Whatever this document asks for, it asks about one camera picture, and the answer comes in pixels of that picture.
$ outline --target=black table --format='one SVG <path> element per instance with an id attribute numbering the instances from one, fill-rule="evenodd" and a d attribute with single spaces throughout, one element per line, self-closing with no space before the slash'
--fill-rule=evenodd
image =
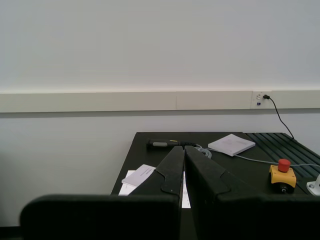
<path id="1" fill-rule="evenodd" d="M 286 141 L 287 136 L 285 136 L 285 134 L 282 134 L 282 133 L 257 133 L 258 135 L 266 134 L 266 136 L 264 136 L 265 139 L 267 139 L 267 137 L 271 135 L 275 139 L 282 138 L 284 136 L 283 141 L 285 141 L 286 143 L 283 145 L 279 143 L 278 144 L 280 149 L 279 150 L 278 145 L 276 143 L 273 144 L 274 149 L 272 149 L 271 146 L 268 149 L 264 149 L 264 145 L 266 145 L 266 142 L 261 143 L 258 140 L 254 140 L 255 137 L 257 137 L 254 134 L 251 137 L 249 137 L 250 134 L 252 133 L 246 134 L 242 132 L 137 132 L 133 139 L 128 155 L 123 163 L 122 169 L 119 173 L 116 183 L 113 187 L 112 194 L 116 194 L 116 195 L 119 194 L 122 186 L 121 181 L 126 177 L 128 170 L 136 170 L 142 164 L 156 167 L 170 152 L 171 150 L 170 148 L 147 149 L 146 148 L 147 139 L 168 139 L 168 140 L 194 142 L 206 148 L 208 147 L 209 143 L 219 140 L 229 134 L 234 134 L 240 138 L 259 143 L 259 145 L 257 144 L 255 147 L 252 147 L 247 151 L 241 153 L 242 156 L 247 158 L 252 158 L 252 159 L 269 161 L 269 162 L 275 162 L 279 158 L 281 158 L 281 156 L 278 156 L 278 155 L 281 155 L 280 153 L 278 153 L 278 151 L 282 151 L 284 152 L 283 154 L 285 154 L 286 151 L 285 149 L 283 149 L 285 144 L 287 144 L 288 146 L 290 146 L 291 144 L 294 144 L 294 145 L 297 144 L 296 142 L 293 142 L 291 140 Z M 276 151 L 278 155 L 272 155 L 271 153 L 267 154 L 268 151 Z M 269 175 L 269 168 L 270 168 L 269 164 L 252 162 L 252 161 L 248 161 L 238 157 L 230 157 L 219 152 L 213 152 L 211 159 L 213 161 L 216 161 L 218 164 L 220 164 L 224 168 L 226 168 L 229 172 L 231 172 L 235 176 L 251 184 L 252 187 L 257 188 L 258 190 L 266 194 L 274 193 L 268 182 L 268 175 Z M 303 187 L 298 186 L 295 188 L 294 194 L 295 195 L 306 194 L 305 191 L 306 189 L 303 189 Z M 191 209 L 186 209 L 186 208 L 182 209 L 180 239 L 182 240 L 197 239 Z"/>

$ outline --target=black panel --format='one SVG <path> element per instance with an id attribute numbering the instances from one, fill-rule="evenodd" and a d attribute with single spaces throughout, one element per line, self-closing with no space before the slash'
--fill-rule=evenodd
<path id="1" fill-rule="evenodd" d="M 192 147 L 185 148 L 185 166 L 200 240 L 300 239 L 317 222 L 319 197 L 263 193 Z"/>
<path id="2" fill-rule="evenodd" d="M 173 194 L 180 199 L 184 171 L 184 150 L 175 146 L 156 167 L 151 176 L 130 195 Z"/>
<path id="3" fill-rule="evenodd" d="M 267 153 L 274 162 L 288 159 L 293 165 L 320 165 L 320 156 L 285 133 L 247 133 L 252 141 Z M 293 166 L 297 177 L 316 178 L 320 174 L 317 166 Z"/>
<path id="4" fill-rule="evenodd" d="M 29 203 L 20 224 L 25 240 L 176 240 L 178 211 L 177 197 L 169 194 L 49 195 Z"/>

